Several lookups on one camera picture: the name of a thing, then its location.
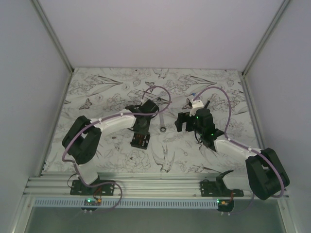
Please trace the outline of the black fuse box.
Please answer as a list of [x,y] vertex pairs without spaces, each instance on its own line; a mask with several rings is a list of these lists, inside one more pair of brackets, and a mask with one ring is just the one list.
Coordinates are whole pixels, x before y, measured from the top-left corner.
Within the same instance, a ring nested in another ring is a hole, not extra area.
[[130,145],[134,148],[146,150],[148,148],[149,140],[150,140],[150,133],[146,135],[134,133]]

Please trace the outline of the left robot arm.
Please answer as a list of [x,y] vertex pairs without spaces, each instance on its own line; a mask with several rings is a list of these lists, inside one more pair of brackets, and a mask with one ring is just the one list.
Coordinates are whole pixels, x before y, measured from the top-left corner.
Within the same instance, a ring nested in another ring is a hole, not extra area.
[[119,113],[99,119],[78,117],[67,134],[62,145],[65,148],[62,160],[74,165],[82,182],[82,190],[88,195],[94,195],[99,189],[99,176],[95,171],[94,156],[102,136],[123,129],[134,132],[131,146],[147,149],[150,139],[149,127],[153,116],[159,107],[147,100],[142,105],[130,105]]

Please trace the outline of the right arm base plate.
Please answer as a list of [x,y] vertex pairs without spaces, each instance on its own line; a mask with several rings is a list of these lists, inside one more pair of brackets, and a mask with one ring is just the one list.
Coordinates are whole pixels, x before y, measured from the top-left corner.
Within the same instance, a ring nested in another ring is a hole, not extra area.
[[200,182],[202,197],[243,197],[244,192],[239,189],[228,189],[223,181],[203,180]]

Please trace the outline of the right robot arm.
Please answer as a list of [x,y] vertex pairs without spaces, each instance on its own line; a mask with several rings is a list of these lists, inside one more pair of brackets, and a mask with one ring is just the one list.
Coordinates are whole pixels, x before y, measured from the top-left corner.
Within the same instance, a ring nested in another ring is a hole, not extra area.
[[215,127],[208,108],[179,113],[175,126],[178,132],[194,132],[199,143],[207,149],[239,159],[246,165],[246,173],[234,170],[222,172],[212,183],[219,196],[227,196],[232,191],[251,191],[261,200],[280,194],[290,184],[290,179],[277,155],[271,149],[253,149],[233,141]]

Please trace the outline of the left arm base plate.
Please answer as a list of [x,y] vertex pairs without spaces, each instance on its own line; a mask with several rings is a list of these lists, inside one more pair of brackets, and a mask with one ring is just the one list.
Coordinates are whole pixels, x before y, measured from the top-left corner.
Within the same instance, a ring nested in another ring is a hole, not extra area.
[[96,180],[91,185],[97,185],[100,183],[108,182],[108,184],[97,186],[97,187],[87,187],[81,180],[73,180],[70,189],[70,195],[72,196],[112,196],[114,193],[114,181]]

